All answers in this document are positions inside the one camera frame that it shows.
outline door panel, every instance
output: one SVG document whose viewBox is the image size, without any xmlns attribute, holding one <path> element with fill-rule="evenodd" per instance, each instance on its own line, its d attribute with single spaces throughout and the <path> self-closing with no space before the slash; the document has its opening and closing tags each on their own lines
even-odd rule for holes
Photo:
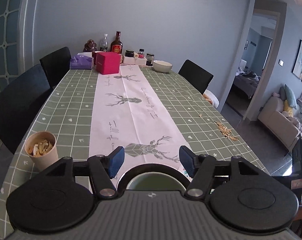
<svg viewBox="0 0 302 240">
<path fill-rule="evenodd" d="M 18 63 L 18 28 L 21 0 L 0 0 L 0 92 L 21 72 Z"/>
</svg>

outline deer print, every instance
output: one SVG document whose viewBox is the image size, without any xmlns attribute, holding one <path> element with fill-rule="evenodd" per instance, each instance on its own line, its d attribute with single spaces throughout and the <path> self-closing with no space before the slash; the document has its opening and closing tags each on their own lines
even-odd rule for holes
<svg viewBox="0 0 302 240">
<path fill-rule="evenodd" d="M 130 143 L 127 145 L 124 150 L 125 153 L 129 154 L 130 156 L 136 157 L 139 155 L 145 155 L 145 154 L 153 154 L 156 158 L 158 159 L 168 159 L 172 160 L 176 163 L 179 162 L 179 157 L 178 155 L 174 156 L 173 158 L 169 158 L 165 156 L 167 152 L 160 152 L 156 148 L 163 144 L 161 141 L 170 141 L 172 137 L 170 136 L 162 136 L 160 139 L 158 139 L 156 142 L 155 140 L 151 141 L 149 145 L 144 145 L 144 144 L 135 144 L 135 143 Z"/>
<path fill-rule="evenodd" d="M 108 96 L 115 96 L 118 99 L 118 102 L 115 104 L 108 104 L 106 106 L 116 106 L 118 104 L 123 105 L 125 102 L 129 102 L 129 103 L 141 103 L 142 100 L 139 98 L 125 98 L 124 96 L 117 96 L 115 94 L 111 94 L 111 93 L 107 93 L 106 95 Z"/>
<path fill-rule="evenodd" d="M 136 79 L 133 79 L 132 77 L 136 77 L 137 75 L 130 75 L 130 76 L 114 76 L 114 78 L 124 78 L 126 80 L 131 80 L 131 81 L 135 81 L 135 82 L 140 82 L 140 80 L 136 80 Z"/>
</svg>

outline framed painting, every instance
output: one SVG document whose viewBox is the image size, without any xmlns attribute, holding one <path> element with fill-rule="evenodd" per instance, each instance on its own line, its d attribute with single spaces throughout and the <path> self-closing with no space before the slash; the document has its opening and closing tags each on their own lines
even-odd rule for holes
<svg viewBox="0 0 302 240">
<path fill-rule="evenodd" d="M 292 73 L 302 80 L 302 40 L 300 40 L 299 49 L 295 63 L 292 69 Z"/>
</svg>

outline floor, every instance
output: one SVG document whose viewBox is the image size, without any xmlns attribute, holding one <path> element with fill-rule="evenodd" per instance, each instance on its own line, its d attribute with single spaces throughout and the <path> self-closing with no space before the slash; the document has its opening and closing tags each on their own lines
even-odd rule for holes
<svg viewBox="0 0 302 240">
<path fill-rule="evenodd" d="M 228 104 L 224 105 L 221 114 L 246 141 L 272 176 L 282 176 L 290 168 L 292 158 L 289 154 L 285 157 L 288 150 L 262 123 L 243 121 L 242 116 Z"/>
<path fill-rule="evenodd" d="M 251 103 L 251 100 L 249 100 L 248 96 L 243 91 L 235 86 L 232 86 L 226 103 L 238 114 L 244 116 L 249 104 Z"/>
</svg>

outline bedroom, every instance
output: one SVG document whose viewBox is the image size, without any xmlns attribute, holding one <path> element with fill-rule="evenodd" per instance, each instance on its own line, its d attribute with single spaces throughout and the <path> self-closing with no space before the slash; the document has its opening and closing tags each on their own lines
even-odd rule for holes
<svg viewBox="0 0 302 240">
<path fill-rule="evenodd" d="M 276 20 L 272 16 L 253 14 L 242 60 L 238 67 L 226 103 L 244 116 L 259 85 L 266 66 Z"/>
</svg>

